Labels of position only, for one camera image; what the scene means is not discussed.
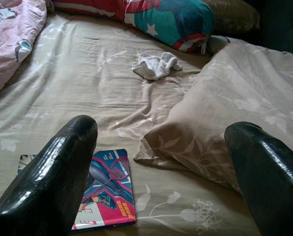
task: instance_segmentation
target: star print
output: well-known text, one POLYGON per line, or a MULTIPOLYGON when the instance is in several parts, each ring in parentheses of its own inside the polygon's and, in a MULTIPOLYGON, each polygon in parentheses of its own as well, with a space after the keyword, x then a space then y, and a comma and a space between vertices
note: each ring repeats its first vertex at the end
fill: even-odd
POLYGON ((147 33, 151 34, 153 37, 158 35, 158 33, 155 31, 155 24, 153 25, 149 25, 149 24, 146 24, 147 25, 147 33))

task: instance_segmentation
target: pillow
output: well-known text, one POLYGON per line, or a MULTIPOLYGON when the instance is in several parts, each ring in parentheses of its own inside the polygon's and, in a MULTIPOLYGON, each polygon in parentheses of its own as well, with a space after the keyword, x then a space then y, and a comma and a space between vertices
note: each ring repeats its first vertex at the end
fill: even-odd
POLYGON ((201 0, 53 0, 70 13, 108 16, 184 52, 196 52, 213 30, 213 13, 201 0))
POLYGON ((52 0, 46 0, 46 7, 47 7, 47 13, 51 14, 55 10, 55 6, 52 0))
POLYGON ((293 150, 292 54, 231 39, 167 120, 144 135, 134 159, 161 168, 183 165, 239 191, 224 140, 226 127, 238 121, 259 125, 293 150))
POLYGON ((238 34, 259 29, 257 10, 243 0, 203 0, 215 16, 214 29, 219 33, 238 34))

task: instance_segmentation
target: bedding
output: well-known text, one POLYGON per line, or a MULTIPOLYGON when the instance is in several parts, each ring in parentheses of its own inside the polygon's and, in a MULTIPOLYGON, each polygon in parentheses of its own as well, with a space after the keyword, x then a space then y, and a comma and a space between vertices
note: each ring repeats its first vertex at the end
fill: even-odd
POLYGON ((174 159, 173 168, 186 166, 239 192, 224 141, 226 127, 238 121, 259 125, 293 150, 293 54, 232 39, 167 120, 144 135, 135 160, 165 168, 174 159))
POLYGON ((128 151, 137 223, 77 235, 260 235, 236 192, 184 166, 163 170, 133 160, 140 138, 166 120, 209 60, 109 19, 49 15, 32 53, 0 91, 0 196, 21 154, 37 153, 71 118, 89 115, 98 123, 97 151, 128 151), (139 54, 163 52, 183 69, 155 82, 132 72, 139 54))
POLYGON ((205 52, 213 13, 201 0, 53 0, 70 13, 105 15, 184 52, 205 52))
POLYGON ((45 1, 0 0, 0 89, 32 51, 46 14, 45 1))

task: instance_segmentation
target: book cover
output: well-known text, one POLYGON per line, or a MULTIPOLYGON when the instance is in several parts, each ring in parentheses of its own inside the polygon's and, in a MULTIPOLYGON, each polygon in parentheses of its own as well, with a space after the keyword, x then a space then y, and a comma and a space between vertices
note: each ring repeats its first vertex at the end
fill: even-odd
MULTIPOLYGON (((35 155, 21 155, 18 173, 35 155)), ((96 152, 85 192, 71 232, 135 222, 135 208, 127 151, 96 152)))

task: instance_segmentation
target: dark green cushion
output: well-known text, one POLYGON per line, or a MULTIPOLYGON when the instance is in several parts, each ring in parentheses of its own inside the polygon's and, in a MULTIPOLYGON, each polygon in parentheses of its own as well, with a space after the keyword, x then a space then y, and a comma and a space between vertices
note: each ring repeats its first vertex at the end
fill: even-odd
POLYGON ((259 44, 293 53, 293 0, 245 0, 260 13, 259 44))

